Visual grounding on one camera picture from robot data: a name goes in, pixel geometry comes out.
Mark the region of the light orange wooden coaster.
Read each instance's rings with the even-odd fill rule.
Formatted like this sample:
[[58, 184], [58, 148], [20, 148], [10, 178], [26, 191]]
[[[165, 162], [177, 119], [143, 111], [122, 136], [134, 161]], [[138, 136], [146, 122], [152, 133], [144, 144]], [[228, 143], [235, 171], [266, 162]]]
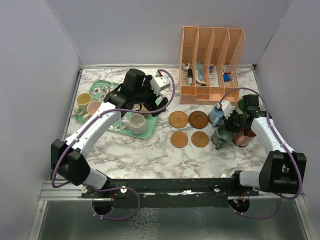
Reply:
[[183, 148], [188, 144], [189, 139], [186, 133], [177, 131], [172, 134], [170, 141], [176, 148]]

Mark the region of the green floral mug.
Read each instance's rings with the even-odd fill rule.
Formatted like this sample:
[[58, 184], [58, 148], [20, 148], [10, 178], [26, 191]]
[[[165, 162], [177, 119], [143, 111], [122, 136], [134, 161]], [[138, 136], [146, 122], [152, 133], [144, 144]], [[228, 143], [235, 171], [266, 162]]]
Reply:
[[236, 105], [236, 108], [235, 108], [236, 112], [239, 113], [239, 114], [242, 114], [243, 113], [243, 100], [240, 99], [238, 102], [237, 102], [237, 105]]

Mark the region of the woven rattan coaster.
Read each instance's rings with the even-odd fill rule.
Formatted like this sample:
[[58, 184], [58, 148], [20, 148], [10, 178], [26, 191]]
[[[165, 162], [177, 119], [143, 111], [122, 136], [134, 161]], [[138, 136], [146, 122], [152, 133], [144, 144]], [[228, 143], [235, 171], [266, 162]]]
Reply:
[[184, 128], [188, 124], [188, 115], [183, 111], [177, 110], [169, 115], [168, 121], [174, 128]]

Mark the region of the beige ceramic mug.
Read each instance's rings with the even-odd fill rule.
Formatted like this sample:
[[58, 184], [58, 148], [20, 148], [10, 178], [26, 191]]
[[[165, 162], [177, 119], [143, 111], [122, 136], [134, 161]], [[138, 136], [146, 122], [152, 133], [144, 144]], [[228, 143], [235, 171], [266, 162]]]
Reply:
[[138, 114], [141, 114], [144, 117], [152, 116], [152, 114], [149, 113], [149, 111], [143, 105], [141, 107], [138, 105], [135, 110], [138, 111]]

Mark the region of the grey white mug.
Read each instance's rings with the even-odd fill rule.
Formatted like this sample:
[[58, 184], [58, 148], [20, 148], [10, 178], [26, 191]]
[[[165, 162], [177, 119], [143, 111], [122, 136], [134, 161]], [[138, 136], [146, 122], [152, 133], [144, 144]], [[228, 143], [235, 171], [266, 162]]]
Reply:
[[124, 120], [122, 125], [134, 135], [143, 134], [148, 127], [145, 117], [138, 113], [133, 114], [128, 120]]

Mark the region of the dark grey mug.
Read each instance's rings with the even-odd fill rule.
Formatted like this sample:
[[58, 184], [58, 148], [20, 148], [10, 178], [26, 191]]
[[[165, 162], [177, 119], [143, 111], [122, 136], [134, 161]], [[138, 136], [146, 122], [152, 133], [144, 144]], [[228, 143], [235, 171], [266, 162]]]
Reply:
[[229, 146], [234, 138], [235, 133], [226, 128], [225, 125], [219, 126], [211, 136], [212, 142], [215, 144], [215, 149], [219, 150]]

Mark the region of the pink red mug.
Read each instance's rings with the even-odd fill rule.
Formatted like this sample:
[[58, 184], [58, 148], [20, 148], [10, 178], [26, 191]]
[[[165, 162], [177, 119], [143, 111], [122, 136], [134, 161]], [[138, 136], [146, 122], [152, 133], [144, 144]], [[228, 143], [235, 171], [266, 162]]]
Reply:
[[242, 127], [233, 137], [233, 143], [238, 147], [246, 147], [256, 137], [256, 134], [247, 127]]

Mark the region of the light blue mug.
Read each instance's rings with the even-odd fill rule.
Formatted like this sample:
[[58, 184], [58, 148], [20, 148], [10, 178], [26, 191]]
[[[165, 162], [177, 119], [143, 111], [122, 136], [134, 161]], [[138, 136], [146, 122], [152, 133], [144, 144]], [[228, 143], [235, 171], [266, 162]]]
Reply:
[[211, 123], [211, 126], [214, 128], [217, 126], [224, 125], [224, 121], [222, 119], [223, 116], [224, 116], [223, 110], [218, 108], [218, 104], [216, 104], [208, 114], [208, 120]]

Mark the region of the grooved brown wooden coaster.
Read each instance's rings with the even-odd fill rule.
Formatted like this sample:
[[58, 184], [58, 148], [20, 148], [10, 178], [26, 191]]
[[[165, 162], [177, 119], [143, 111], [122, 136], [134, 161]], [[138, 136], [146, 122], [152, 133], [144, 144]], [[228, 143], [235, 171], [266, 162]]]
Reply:
[[188, 122], [193, 128], [203, 129], [208, 125], [209, 119], [205, 112], [196, 110], [189, 115]]

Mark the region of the pale yellow mug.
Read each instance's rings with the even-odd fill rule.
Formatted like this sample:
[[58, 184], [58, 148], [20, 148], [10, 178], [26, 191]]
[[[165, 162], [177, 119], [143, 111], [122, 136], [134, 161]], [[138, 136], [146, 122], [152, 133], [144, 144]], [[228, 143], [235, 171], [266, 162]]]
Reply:
[[87, 107], [92, 101], [92, 96], [89, 93], [81, 93], [76, 98], [76, 106], [74, 107], [74, 113], [76, 116], [85, 115], [88, 113]]

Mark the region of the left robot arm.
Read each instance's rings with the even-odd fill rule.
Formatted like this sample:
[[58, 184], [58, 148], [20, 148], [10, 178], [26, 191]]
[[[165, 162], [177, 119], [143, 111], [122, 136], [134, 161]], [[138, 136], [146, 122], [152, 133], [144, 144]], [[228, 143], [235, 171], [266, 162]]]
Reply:
[[98, 110], [79, 130], [65, 140], [56, 139], [51, 144], [52, 187], [63, 187], [63, 184], [55, 183], [56, 176], [60, 175], [68, 183], [90, 186], [97, 196], [106, 197], [111, 190], [107, 182], [110, 178], [90, 167], [86, 156], [108, 128], [126, 113], [138, 114], [133, 109], [135, 104], [144, 105], [148, 114], [154, 117], [164, 112], [172, 100], [164, 97], [159, 104], [156, 100], [161, 91], [169, 87], [176, 87], [174, 78], [164, 69], [157, 70], [156, 76], [129, 69], [123, 83], [105, 96]]

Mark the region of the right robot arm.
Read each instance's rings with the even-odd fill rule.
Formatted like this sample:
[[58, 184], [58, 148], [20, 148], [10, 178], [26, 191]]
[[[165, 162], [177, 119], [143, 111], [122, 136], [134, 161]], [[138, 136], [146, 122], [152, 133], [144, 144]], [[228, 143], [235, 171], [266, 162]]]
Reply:
[[271, 115], [261, 110], [259, 97], [254, 94], [242, 98], [242, 112], [238, 113], [227, 100], [217, 104], [223, 113], [223, 122], [229, 131], [251, 130], [262, 144], [267, 158], [259, 172], [240, 171], [238, 178], [230, 182], [229, 189], [240, 196], [249, 188], [264, 192], [299, 195], [307, 158], [290, 147], [276, 129]]

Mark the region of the pale pink mug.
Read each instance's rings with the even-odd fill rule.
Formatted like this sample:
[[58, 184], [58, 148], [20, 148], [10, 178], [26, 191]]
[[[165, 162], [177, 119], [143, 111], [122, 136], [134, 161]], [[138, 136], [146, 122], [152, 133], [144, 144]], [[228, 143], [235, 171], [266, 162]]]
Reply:
[[93, 116], [96, 111], [99, 109], [101, 106], [102, 102], [99, 100], [94, 100], [90, 102], [86, 108], [87, 113], [82, 117], [84, 121], [87, 121], [91, 116]]

